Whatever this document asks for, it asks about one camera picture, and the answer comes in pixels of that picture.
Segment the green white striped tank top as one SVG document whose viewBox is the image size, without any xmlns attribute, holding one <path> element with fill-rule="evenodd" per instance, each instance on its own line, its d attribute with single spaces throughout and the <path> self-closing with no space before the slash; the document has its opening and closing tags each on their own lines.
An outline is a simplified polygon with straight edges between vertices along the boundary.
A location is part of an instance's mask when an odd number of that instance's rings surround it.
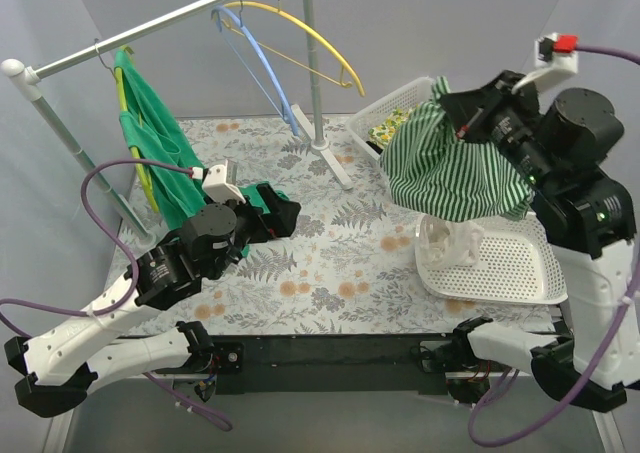
<svg viewBox="0 0 640 453">
<path fill-rule="evenodd" d="M 450 222 L 524 219 L 532 189 L 495 146 L 456 138 L 439 103 L 449 92 L 447 79 L 436 78 L 429 99 L 414 108 L 383 149 L 379 164 L 393 202 Z"/>
</svg>

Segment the blue plastic hanger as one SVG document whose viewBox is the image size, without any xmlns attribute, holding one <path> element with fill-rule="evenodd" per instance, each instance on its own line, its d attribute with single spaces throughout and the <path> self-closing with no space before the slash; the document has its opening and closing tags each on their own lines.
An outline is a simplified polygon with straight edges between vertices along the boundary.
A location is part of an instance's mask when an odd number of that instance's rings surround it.
<svg viewBox="0 0 640 453">
<path fill-rule="evenodd" d="M 263 48 L 245 26 L 242 18 L 244 2 L 243 0 L 239 2 L 240 7 L 237 13 L 227 6 L 215 6 L 211 11 L 210 19 L 268 103 L 289 127 L 292 135 L 298 137 L 299 125 L 293 114 L 291 103 Z M 241 48 L 232 38 L 233 34 L 238 34 L 247 44 L 250 50 L 249 56 L 242 53 Z"/>
</svg>

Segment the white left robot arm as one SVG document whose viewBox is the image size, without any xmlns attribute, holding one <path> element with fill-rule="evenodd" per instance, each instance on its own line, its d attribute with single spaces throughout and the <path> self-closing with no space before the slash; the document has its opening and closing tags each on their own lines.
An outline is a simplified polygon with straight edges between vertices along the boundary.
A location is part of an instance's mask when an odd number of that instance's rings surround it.
<svg viewBox="0 0 640 453">
<path fill-rule="evenodd" d="M 212 371 L 221 351 L 199 321 L 179 321 L 152 337 L 126 340 L 130 329 L 201 292 L 220 279 L 253 243 L 288 238 L 301 206 L 270 184 L 256 187 L 259 202 L 209 202 L 117 278 L 81 316 L 39 336 L 18 335 L 4 350 L 21 374 L 17 402 L 42 418 L 81 404 L 115 381 L 158 369 Z"/>
</svg>

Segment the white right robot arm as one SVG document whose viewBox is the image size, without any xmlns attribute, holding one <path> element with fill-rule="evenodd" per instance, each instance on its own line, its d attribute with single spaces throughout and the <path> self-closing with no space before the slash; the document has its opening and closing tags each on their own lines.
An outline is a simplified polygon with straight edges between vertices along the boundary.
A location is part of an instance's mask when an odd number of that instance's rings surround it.
<svg viewBox="0 0 640 453">
<path fill-rule="evenodd" d="M 466 337 L 452 346 L 454 362 L 471 371 L 516 353 L 518 366 L 556 401 L 598 412 L 623 405 L 639 385 L 639 270 L 631 195 L 601 167 L 624 133 L 613 104 L 574 87 L 541 112 L 535 85 L 511 71 L 439 102 L 459 139 L 494 146 L 533 189 L 573 323 L 571 336 L 544 343 L 534 334 L 508 342 L 489 321 L 468 321 Z"/>
</svg>

